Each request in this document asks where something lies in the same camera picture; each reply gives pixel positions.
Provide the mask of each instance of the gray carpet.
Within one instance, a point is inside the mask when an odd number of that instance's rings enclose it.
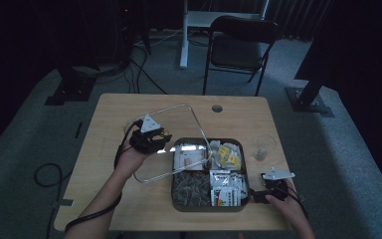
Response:
[[[199,37],[193,40],[205,42]],[[153,45],[144,70],[168,94],[201,95],[206,48],[191,44],[188,68],[180,70],[180,47],[175,38]],[[308,48],[309,43],[298,40],[278,41],[261,89],[261,96],[270,103],[288,165],[296,174],[295,185],[307,198],[304,205],[318,238],[382,238],[382,175],[337,92],[320,91],[334,118],[296,113],[287,98],[286,87],[306,84],[293,77]],[[133,59],[143,63],[143,52],[135,49]],[[88,102],[68,102],[59,107],[44,106],[61,80],[57,72],[37,85],[0,137],[0,238],[46,238],[58,187],[39,186],[34,181],[35,171],[44,163],[56,163],[63,175],[69,173],[98,97],[137,92],[131,84],[137,75],[138,69],[132,65],[124,75],[100,78]],[[140,75],[139,82],[141,93],[162,94],[145,75]],[[256,84],[247,84],[246,76],[213,73],[207,94],[252,96]],[[79,123],[83,126],[78,133]],[[43,183],[58,180],[52,167],[41,170],[38,176]],[[110,232],[109,238],[117,234]],[[295,237],[289,231],[244,234],[248,239]],[[212,235],[193,233],[192,238]],[[63,232],[50,231],[50,238],[63,236]],[[179,233],[125,232],[124,238],[179,238]]]

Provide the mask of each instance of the chair backrest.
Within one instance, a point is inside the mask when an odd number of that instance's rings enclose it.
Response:
[[[271,21],[225,15],[213,21],[209,34],[211,38],[214,32],[221,32],[240,41],[273,44],[278,36],[278,28],[278,24]]]

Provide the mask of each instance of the metal stand base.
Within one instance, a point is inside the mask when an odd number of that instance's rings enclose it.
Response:
[[[74,89],[61,81],[52,97],[48,97],[45,106],[62,106],[64,102],[86,102],[89,100],[96,78],[79,77],[80,84]]]
[[[330,107],[327,107],[320,95],[317,95],[310,105],[300,103],[299,96],[303,88],[286,88],[287,96],[295,112],[320,113],[324,118],[334,118]]]

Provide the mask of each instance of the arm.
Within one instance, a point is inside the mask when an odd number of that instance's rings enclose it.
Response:
[[[126,143],[124,148],[129,147],[130,145]],[[112,205],[121,193],[125,182],[142,165],[147,156],[133,148],[126,150],[120,156],[114,172],[80,217],[93,214]],[[67,232],[65,238],[106,238],[112,215],[113,210],[98,218],[77,224]]]
[[[288,187],[293,189],[293,186],[288,180],[286,180],[286,184]],[[296,196],[290,189],[288,190],[288,193]],[[285,201],[281,201],[271,195],[267,195],[266,199],[284,215],[285,219],[290,223],[290,226],[293,228],[300,239],[315,238],[314,232],[309,225],[308,219],[306,219],[302,209],[295,200],[288,196],[285,198]]]

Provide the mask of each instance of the black chair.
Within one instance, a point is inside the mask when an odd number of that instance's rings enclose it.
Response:
[[[216,18],[209,28],[203,95],[206,95],[209,70],[249,74],[251,77],[248,82],[262,70],[255,94],[257,96],[269,51],[277,37],[278,25],[274,22],[227,15]]]

